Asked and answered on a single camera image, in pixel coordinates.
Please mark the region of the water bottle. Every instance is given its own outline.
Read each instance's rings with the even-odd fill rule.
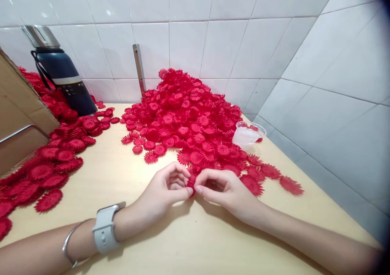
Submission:
[[[96,105],[72,60],[60,48],[52,31],[43,25],[24,25],[21,28],[35,48],[31,54],[46,88],[50,91],[59,89],[79,116],[94,114],[97,111]]]

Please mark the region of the silver bangle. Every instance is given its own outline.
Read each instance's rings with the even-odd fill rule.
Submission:
[[[65,256],[66,258],[68,258],[68,260],[69,260],[70,263],[72,264],[72,269],[73,269],[74,267],[77,266],[78,260],[73,261],[73,259],[68,255],[67,249],[68,249],[68,242],[69,242],[69,239],[70,239],[70,237],[72,236],[72,234],[74,233],[74,231],[75,231],[80,225],[82,225],[84,222],[86,222],[86,221],[88,221],[88,220],[91,220],[91,219],[92,219],[92,218],[87,219],[87,220],[84,220],[83,222],[80,222],[80,223],[77,224],[75,227],[73,227],[72,230],[70,231],[70,233],[68,234],[68,236],[67,236],[66,239],[65,239],[64,246],[62,247],[62,252],[64,253],[64,256]]]

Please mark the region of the table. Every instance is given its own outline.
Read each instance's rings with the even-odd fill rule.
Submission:
[[[120,117],[131,104],[106,104]],[[95,145],[79,154],[84,165],[71,174],[62,201],[46,214],[33,206],[10,215],[13,229],[0,247],[27,236],[94,217],[97,209],[121,201],[134,202],[154,173],[176,159],[167,152],[148,165],[121,138],[120,123],[96,137]],[[298,181],[305,193],[294,197],[277,181],[264,182],[261,201],[304,221],[378,246],[378,242],[323,192],[268,138],[254,148],[265,162]],[[174,205],[149,229],[124,242],[108,256],[95,256],[67,274],[327,274],[322,267],[280,242],[243,224],[226,210],[195,195]]]

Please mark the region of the plastic cup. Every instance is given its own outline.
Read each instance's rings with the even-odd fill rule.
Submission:
[[[240,121],[236,124],[232,142],[242,150],[249,149],[259,138],[267,135],[267,131],[260,125],[252,122]]]

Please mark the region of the white watch band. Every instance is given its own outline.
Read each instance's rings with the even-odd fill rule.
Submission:
[[[120,244],[114,237],[114,214],[126,205],[125,202],[112,205],[97,212],[96,224],[92,229],[95,236],[95,244],[99,253],[107,253],[116,249]]]

